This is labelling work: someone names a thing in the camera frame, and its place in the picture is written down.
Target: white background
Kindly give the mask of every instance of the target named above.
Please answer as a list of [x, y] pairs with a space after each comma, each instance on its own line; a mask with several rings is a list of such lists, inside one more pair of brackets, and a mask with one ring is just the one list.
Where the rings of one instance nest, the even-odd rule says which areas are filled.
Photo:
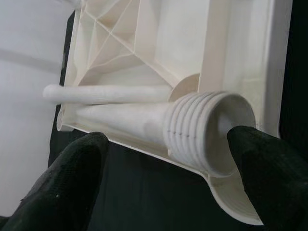
[[0, 216], [11, 215], [47, 169], [55, 106], [42, 90], [59, 83], [72, 11], [60, 0], [0, 3]]

